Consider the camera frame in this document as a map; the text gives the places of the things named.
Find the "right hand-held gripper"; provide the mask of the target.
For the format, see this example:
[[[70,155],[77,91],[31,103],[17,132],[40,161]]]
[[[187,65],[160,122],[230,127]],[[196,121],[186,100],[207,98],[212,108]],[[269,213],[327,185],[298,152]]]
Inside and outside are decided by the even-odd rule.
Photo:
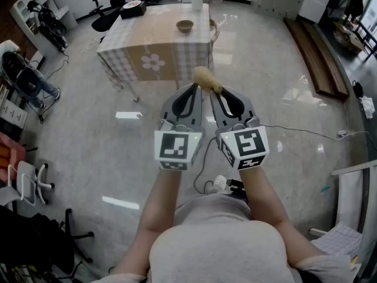
[[[219,150],[231,167],[246,170],[261,166],[270,153],[269,142],[251,100],[233,88],[224,88],[221,95],[211,92],[210,102],[217,126],[224,127],[216,130]],[[235,121],[244,123],[228,126]]]

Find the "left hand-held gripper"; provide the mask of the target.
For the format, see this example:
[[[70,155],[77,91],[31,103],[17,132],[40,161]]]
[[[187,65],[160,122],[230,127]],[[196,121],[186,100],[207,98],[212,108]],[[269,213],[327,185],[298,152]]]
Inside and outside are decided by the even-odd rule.
[[[161,169],[185,171],[193,167],[204,138],[202,102],[197,83],[179,88],[164,102],[160,127],[154,132],[154,159]],[[179,120],[185,124],[173,123]]]

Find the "tan potato-shaped object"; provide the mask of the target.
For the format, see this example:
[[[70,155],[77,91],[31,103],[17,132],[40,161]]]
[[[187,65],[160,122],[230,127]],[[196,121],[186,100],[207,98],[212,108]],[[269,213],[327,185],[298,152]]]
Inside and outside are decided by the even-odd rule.
[[[193,71],[193,81],[207,93],[214,91],[221,94],[223,90],[220,81],[207,67],[196,67]]]

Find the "brown bowl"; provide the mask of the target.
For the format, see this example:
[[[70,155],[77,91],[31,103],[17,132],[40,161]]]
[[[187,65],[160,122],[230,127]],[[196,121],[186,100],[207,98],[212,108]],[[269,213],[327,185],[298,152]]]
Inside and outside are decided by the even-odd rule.
[[[194,25],[194,23],[191,20],[187,20],[187,19],[181,20],[181,21],[176,23],[177,29],[181,33],[184,33],[184,34],[191,32],[193,25]]]

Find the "person's left forearm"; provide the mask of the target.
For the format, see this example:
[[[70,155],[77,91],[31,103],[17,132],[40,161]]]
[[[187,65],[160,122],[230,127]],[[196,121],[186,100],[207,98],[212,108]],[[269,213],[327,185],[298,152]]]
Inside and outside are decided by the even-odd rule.
[[[159,236],[172,227],[181,175],[181,171],[160,169],[144,205],[137,235]]]

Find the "person's white clog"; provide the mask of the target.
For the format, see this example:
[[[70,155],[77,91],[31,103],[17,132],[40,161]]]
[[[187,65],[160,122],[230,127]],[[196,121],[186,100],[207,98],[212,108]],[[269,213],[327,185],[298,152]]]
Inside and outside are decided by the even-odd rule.
[[[226,190],[226,187],[227,187],[227,179],[222,175],[218,175],[215,178],[213,184],[209,186],[207,193],[208,194],[221,193]]]

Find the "wicker basket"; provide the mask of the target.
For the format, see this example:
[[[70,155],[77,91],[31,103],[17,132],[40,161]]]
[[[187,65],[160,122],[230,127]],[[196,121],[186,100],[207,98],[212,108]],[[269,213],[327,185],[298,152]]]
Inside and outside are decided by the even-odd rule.
[[[210,40],[211,45],[213,45],[220,35],[220,28],[219,28],[219,26],[218,26],[218,24],[216,23],[215,20],[210,18],[209,22],[210,22],[210,26],[213,27],[214,30],[215,30],[215,33]]]

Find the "beige checked tablecloth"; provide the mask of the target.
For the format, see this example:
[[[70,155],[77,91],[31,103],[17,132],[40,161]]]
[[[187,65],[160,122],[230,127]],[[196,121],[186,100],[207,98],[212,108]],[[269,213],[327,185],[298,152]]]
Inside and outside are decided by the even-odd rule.
[[[186,34],[176,27],[185,19],[194,23]],[[209,20],[208,4],[201,11],[191,4],[155,5],[140,17],[118,17],[97,50],[110,83],[117,90],[141,81],[188,84],[194,68],[213,70]]]

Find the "wooden step platform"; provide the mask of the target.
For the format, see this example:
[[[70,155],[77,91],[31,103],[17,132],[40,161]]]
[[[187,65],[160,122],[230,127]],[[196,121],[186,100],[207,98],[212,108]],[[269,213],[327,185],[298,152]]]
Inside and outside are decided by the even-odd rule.
[[[305,20],[283,20],[308,68],[316,94],[344,101],[349,91],[340,69],[315,26]]]

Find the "white plastic bag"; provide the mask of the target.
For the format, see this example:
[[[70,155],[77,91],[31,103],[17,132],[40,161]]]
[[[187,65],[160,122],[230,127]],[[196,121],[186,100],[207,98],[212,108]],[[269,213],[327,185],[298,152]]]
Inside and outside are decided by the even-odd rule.
[[[365,117],[370,120],[373,118],[373,114],[375,112],[375,105],[373,103],[372,98],[363,96],[360,98],[362,103],[362,108],[365,112]]]

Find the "plain white cabinet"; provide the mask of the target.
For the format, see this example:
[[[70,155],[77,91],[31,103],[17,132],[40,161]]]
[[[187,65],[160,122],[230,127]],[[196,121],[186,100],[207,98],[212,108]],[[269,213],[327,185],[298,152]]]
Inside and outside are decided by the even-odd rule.
[[[303,0],[299,16],[318,23],[324,14],[329,0]]]

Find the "white metal shelf rack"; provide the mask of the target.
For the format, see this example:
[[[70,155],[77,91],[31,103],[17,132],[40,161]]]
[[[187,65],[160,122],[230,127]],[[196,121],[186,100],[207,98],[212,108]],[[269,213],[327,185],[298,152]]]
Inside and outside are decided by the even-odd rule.
[[[377,229],[377,160],[334,170],[338,178],[336,223],[372,238]]]

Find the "white desk with drawers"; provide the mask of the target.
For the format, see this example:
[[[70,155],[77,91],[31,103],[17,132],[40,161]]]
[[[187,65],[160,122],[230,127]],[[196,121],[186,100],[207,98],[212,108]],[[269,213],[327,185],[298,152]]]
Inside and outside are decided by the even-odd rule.
[[[0,118],[23,129],[27,120],[28,112],[18,107],[7,99],[9,90],[5,85],[0,85]]]

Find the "white swivel chair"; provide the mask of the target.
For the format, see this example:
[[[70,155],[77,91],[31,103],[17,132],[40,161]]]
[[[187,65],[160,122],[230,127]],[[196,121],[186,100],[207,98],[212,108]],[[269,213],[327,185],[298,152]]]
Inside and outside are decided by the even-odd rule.
[[[9,165],[7,185],[0,188],[0,206],[6,206],[14,201],[24,201],[31,206],[35,206],[36,196],[43,205],[49,204],[42,195],[42,188],[52,190],[55,188],[53,183],[43,183],[42,178],[47,173],[48,163],[44,163],[40,169],[25,162],[20,161],[18,167]]]

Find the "orange pink cushion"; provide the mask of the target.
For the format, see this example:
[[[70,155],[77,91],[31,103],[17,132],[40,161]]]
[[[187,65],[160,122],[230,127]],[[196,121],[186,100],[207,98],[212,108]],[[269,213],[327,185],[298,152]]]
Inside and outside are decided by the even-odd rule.
[[[26,151],[19,143],[0,132],[0,180],[8,180],[8,166],[17,170],[21,161],[25,161]]]

